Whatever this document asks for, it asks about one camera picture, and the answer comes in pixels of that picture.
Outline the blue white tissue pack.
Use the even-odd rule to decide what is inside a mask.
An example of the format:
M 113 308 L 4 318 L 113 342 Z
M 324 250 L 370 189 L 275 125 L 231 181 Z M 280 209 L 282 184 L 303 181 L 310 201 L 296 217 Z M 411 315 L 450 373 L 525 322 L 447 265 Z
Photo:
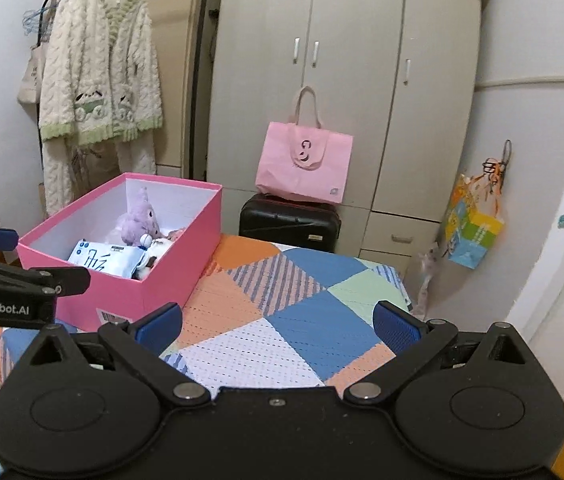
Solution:
M 127 245 L 111 245 L 79 240 L 67 261 L 96 272 L 132 278 L 145 250 Z

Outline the pink cardboard box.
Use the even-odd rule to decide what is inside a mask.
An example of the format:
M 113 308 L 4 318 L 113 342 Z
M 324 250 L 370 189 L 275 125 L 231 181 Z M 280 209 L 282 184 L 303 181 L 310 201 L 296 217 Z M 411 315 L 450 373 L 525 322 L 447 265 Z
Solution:
M 219 184 L 122 174 L 24 235 L 17 253 L 26 269 L 89 271 L 86 292 L 58 298 L 60 320 L 137 321 L 189 299 L 220 240 L 221 197 Z

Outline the purple plush toy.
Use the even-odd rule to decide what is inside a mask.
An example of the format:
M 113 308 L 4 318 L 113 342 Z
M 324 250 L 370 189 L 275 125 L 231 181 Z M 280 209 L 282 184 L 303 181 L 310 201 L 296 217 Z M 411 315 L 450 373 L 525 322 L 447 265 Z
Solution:
M 111 240 L 114 244 L 148 248 L 153 240 L 162 237 L 147 187 L 142 186 L 129 210 L 119 217 Z

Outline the colourful hanging gift bag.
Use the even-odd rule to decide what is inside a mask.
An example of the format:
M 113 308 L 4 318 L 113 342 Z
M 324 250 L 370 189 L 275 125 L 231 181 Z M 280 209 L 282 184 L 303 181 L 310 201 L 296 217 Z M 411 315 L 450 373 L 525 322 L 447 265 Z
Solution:
M 501 205 L 505 173 L 513 152 L 506 140 L 500 158 L 487 158 L 480 174 L 460 174 L 441 230 L 442 257 L 475 270 L 505 224 Z

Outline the black suitcase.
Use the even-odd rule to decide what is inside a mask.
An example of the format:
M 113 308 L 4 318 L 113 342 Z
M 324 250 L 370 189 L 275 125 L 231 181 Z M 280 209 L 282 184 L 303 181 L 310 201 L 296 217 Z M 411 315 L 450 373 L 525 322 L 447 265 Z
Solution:
M 271 194 L 250 197 L 239 213 L 239 236 L 335 252 L 341 220 L 333 205 L 298 203 Z

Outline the cream knitted cardigan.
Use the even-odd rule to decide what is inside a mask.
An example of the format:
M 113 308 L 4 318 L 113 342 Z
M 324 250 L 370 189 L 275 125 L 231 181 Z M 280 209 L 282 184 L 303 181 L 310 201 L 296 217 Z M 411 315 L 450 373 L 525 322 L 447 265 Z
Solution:
M 163 125 L 145 0 L 61 0 L 42 50 L 38 128 L 49 216 L 76 200 L 74 160 L 114 146 L 121 172 L 155 174 Z

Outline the pink paper tote bag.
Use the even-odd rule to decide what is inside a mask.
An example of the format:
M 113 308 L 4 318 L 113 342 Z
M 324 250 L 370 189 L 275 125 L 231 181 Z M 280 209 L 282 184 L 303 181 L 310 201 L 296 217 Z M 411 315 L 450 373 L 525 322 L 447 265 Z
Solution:
M 301 87 L 287 122 L 268 125 L 255 185 L 260 193 L 284 200 L 339 205 L 345 194 L 353 138 L 325 129 L 317 110 L 314 124 L 303 126 L 299 115 L 307 94 L 314 96 L 315 92 L 309 86 Z

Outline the beige wardrobe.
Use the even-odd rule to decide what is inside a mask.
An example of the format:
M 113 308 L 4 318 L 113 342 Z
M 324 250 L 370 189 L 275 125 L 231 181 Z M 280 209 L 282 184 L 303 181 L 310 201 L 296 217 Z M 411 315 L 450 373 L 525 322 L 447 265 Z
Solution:
M 303 86 L 352 136 L 337 252 L 405 270 L 432 244 L 474 95 L 481 0 L 201 0 L 212 31 L 206 178 L 233 234 L 265 130 Z

